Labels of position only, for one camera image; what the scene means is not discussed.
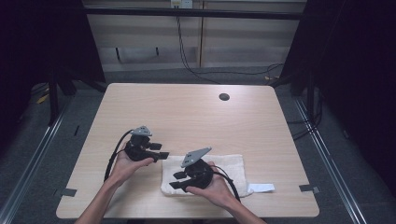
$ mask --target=controller cable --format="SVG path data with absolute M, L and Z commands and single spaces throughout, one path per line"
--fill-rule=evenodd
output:
M 117 143 L 117 146 L 116 146 L 116 148 L 114 149 L 114 152 L 113 152 L 113 154 L 112 154 L 111 157 L 110 157 L 110 160 L 108 160 L 108 165 L 107 165 L 106 173 L 105 173 L 105 181 L 108 179 L 108 176 L 110 175 L 111 167 L 113 166 L 113 162 L 114 162 L 114 160 L 115 160 L 116 157 L 117 157 L 117 154 L 118 154 L 117 150 L 119 149 L 119 147 L 120 147 L 120 145 L 121 145 L 123 139 L 126 137 L 126 135 L 128 135 L 128 134 L 131 133 L 132 131 L 133 131 L 133 129 L 130 130 L 130 131 L 128 131 L 128 132 L 126 132 L 126 133 L 122 136 L 122 138 L 120 139 L 120 141 Z

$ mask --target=gray floor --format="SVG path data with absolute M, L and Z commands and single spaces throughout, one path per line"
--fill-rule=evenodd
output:
M 265 67 L 206 68 L 198 71 L 260 72 Z M 273 71 L 276 77 L 280 70 Z M 208 74 L 203 77 L 216 80 L 221 84 L 265 85 L 267 74 Z M 153 71 L 106 73 L 107 82 L 133 83 L 201 83 L 211 84 L 185 69 L 165 69 Z M 13 223 L 73 223 L 73 220 L 61 220 L 55 211 L 60 198 L 54 196 L 56 189 L 65 188 L 68 178 L 77 161 L 88 131 L 91 127 L 103 94 L 90 90 L 84 84 L 77 83 L 78 92 L 64 113 L 56 136 L 35 174 L 35 178 L 21 202 Z M 289 86 L 276 88 L 276 95 L 286 120 L 301 120 Z M 0 160 L 0 204 L 3 206 L 8 195 L 19 180 L 26 164 L 35 152 L 41 136 L 47 129 L 49 120 L 48 100 L 41 105 L 35 103 L 39 95 L 32 97 L 32 103 L 21 120 L 19 134 L 15 136 L 7 154 Z M 61 105 L 67 98 L 61 97 Z M 290 133 L 303 131 L 305 126 L 290 124 Z M 322 122 L 318 129 L 327 144 L 346 183 L 359 203 L 367 223 L 394 223 L 396 220 L 396 200 L 377 174 L 365 162 L 359 148 L 352 140 L 346 139 L 342 124 L 338 123 L 324 102 Z M 332 182 L 320 158 L 315 144 L 309 135 L 295 141 L 306 174 L 312 186 L 320 188 L 316 194 L 320 214 L 312 218 L 271 218 L 268 223 L 353 223 L 344 202 Z M 126 220 L 105 220 L 104 223 L 126 223 Z

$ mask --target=white cloth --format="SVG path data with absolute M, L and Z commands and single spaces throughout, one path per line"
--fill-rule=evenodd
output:
M 213 161 L 216 166 L 220 167 L 227 173 L 227 175 L 233 180 L 239 197 L 247 197 L 253 193 L 252 190 L 248 191 L 248 182 L 245 178 L 244 160 L 242 155 L 204 155 L 202 159 L 206 162 Z M 176 180 L 173 176 L 174 173 L 184 171 L 184 168 L 180 167 L 183 160 L 184 156 L 169 156 L 168 159 L 163 161 L 163 182 L 161 183 L 161 191 L 163 194 L 167 196 L 191 195 L 190 193 L 184 192 L 183 189 L 173 189 L 172 186 L 169 185 L 171 182 L 184 180 Z

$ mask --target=handheld controller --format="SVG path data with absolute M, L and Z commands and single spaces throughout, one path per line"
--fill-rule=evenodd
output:
M 142 161 L 146 158 L 152 158 L 154 162 L 157 162 L 157 160 L 166 160 L 168 158 L 169 152 L 158 153 L 146 150 L 147 148 L 160 150 L 162 147 L 159 143 L 150 143 L 149 136 L 152 136 L 152 133 L 146 126 L 133 130 L 131 135 L 131 139 L 127 142 L 124 149 L 131 160 Z

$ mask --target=black controller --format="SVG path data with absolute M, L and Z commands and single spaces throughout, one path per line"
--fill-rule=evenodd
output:
M 174 174 L 176 179 L 183 179 L 189 176 L 191 179 L 182 181 L 182 182 L 172 182 L 169 183 L 174 189 L 183 189 L 186 191 L 186 187 L 193 186 L 200 189 L 205 189 L 213 177 L 212 168 L 204 162 L 202 159 L 199 159 L 196 163 L 187 166 L 183 172 L 178 172 Z
M 162 147 L 161 144 L 158 143 L 150 143 L 149 138 L 145 135 L 137 135 L 133 134 L 131 136 L 131 140 L 129 140 L 125 146 L 125 152 L 133 161 L 142 161 L 146 158 L 154 159 L 154 162 L 157 160 L 166 160 L 168 158 L 169 152 L 152 152 L 147 151 L 150 150 L 160 150 Z

